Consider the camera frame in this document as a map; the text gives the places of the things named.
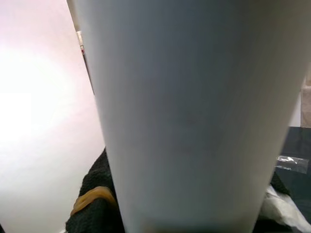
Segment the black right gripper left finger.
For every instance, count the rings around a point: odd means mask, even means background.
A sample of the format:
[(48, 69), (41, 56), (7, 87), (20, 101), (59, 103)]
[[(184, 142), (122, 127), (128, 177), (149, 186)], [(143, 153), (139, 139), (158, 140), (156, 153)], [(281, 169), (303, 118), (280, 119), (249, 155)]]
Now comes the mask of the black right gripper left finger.
[[(97, 187), (108, 188), (117, 200), (106, 149), (84, 176), (78, 197)], [(92, 200), (70, 216), (65, 229), (66, 233), (125, 233), (119, 207), (104, 198)]]

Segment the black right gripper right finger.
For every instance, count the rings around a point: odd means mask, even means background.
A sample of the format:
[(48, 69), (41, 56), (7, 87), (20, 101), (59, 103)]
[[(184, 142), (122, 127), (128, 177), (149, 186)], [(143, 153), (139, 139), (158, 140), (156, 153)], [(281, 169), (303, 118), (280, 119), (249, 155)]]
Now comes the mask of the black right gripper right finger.
[(273, 173), (271, 180), (270, 180), (270, 185), (274, 188), (275, 191), (284, 194), (284, 195), (289, 195), (290, 192), (280, 179), (280, 177), (277, 175), (276, 172)]

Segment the white plastic table leg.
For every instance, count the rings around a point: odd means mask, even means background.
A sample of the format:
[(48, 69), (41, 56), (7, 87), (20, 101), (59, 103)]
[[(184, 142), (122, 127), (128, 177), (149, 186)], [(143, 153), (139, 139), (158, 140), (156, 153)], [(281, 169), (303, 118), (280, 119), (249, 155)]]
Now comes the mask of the white plastic table leg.
[(251, 233), (311, 0), (73, 0), (126, 233)]

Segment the white crumpled finger wrap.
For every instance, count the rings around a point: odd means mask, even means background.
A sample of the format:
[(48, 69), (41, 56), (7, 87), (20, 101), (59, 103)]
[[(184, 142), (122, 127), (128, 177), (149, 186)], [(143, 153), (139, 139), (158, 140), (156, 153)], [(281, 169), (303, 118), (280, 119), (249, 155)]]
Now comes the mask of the white crumpled finger wrap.
[(284, 226), (294, 227), (302, 233), (311, 233), (307, 222), (292, 198), (268, 186), (259, 212), (261, 217)]

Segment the clear plastic hardware bag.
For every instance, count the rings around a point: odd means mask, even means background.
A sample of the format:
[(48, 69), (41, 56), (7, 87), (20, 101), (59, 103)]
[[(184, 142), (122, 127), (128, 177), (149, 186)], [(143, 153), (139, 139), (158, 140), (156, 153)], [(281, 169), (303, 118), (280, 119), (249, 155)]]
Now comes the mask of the clear plastic hardware bag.
[(276, 168), (307, 174), (308, 159), (280, 155), (277, 158)]

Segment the tan rubber band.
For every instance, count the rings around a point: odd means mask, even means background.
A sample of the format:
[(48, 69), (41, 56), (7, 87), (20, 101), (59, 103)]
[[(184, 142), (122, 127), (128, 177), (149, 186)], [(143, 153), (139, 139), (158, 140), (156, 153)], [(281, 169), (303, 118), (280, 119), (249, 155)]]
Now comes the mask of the tan rubber band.
[(75, 213), (83, 210), (96, 199), (104, 199), (108, 202), (108, 204), (116, 208), (118, 206), (112, 191), (108, 187), (98, 186), (77, 198), (73, 205), (73, 210), (71, 211), (70, 216), (73, 216)]

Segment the black tablecloth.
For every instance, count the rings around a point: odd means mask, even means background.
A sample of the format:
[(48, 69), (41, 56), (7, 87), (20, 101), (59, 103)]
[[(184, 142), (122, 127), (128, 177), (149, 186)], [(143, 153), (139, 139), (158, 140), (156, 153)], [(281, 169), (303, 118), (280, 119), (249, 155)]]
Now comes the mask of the black tablecloth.
[(311, 224), (311, 128), (290, 127), (281, 155), (308, 160), (307, 172), (276, 168), (278, 175), (299, 211)]

